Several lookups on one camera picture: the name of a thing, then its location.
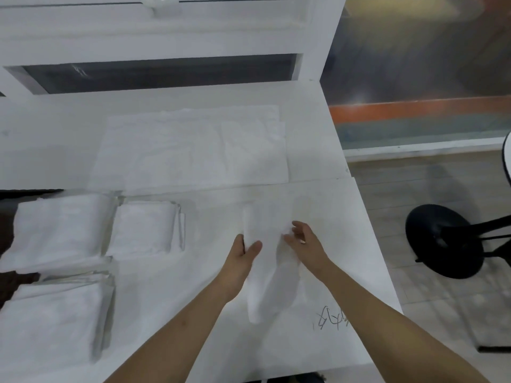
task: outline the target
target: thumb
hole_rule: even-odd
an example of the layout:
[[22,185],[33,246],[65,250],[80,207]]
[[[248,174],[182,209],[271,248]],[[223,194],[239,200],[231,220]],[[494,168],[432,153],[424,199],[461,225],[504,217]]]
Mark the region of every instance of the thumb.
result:
[[257,255],[261,252],[263,243],[260,240],[255,241],[243,255],[247,260],[252,263]]
[[282,237],[284,238],[284,242],[286,242],[295,252],[302,247],[302,244],[294,235],[284,234]]

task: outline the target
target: white baseboard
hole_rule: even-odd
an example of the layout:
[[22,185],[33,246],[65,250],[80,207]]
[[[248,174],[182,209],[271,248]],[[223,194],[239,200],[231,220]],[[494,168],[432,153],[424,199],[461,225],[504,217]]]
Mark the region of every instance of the white baseboard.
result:
[[344,156],[348,162],[357,162],[448,155],[454,153],[498,151],[502,149],[504,138],[505,137],[478,138],[472,140],[397,145],[395,147],[346,149],[344,151]]

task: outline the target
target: black stand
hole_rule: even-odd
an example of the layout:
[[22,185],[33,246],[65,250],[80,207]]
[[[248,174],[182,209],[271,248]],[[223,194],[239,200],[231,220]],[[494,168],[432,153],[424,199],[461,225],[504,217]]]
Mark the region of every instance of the black stand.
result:
[[[480,235],[511,226],[511,216],[471,225],[459,213],[435,204],[418,206],[406,218],[406,238],[417,255],[434,272],[464,279],[481,270],[485,258],[501,257],[511,266],[511,239],[492,252],[484,252]],[[511,347],[478,347],[479,352],[511,353]]]

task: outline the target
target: fabric sheet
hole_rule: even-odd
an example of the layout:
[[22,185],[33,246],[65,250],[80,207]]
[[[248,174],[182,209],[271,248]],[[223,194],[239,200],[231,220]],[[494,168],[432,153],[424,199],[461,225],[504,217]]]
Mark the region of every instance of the fabric sheet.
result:
[[137,195],[288,181],[278,106],[246,106],[110,117],[89,188]]
[[109,275],[22,285],[0,310],[0,371],[30,373],[100,357]]
[[166,255],[184,249],[179,204],[132,201],[119,206],[107,255],[116,259]]
[[88,193],[18,205],[14,241],[0,272],[39,272],[103,263],[101,246],[116,198]]
[[282,234],[291,232],[291,211],[286,199],[255,202],[243,208],[245,247],[257,240],[263,243],[246,280],[248,318],[253,324],[290,307],[297,297],[299,261],[282,239]]

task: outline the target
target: handwriting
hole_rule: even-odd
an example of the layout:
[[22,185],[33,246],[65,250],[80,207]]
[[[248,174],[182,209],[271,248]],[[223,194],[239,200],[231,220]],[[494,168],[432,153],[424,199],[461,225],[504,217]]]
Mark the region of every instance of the handwriting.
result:
[[348,317],[346,317],[346,315],[344,314],[344,312],[342,310],[341,310],[341,313],[339,313],[338,315],[333,315],[330,313],[330,308],[328,308],[328,306],[326,306],[326,305],[323,308],[321,314],[316,313],[316,315],[319,316],[318,326],[319,326],[320,330],[323,329],[323,327],[327,323],[327,321],[330,322],[331,324],[335,325],[337,327],[337,330],[339,330],[339,324],[341,324],[342,322],[346,322],[346,326],[348,326],[348,324],[349,324]]

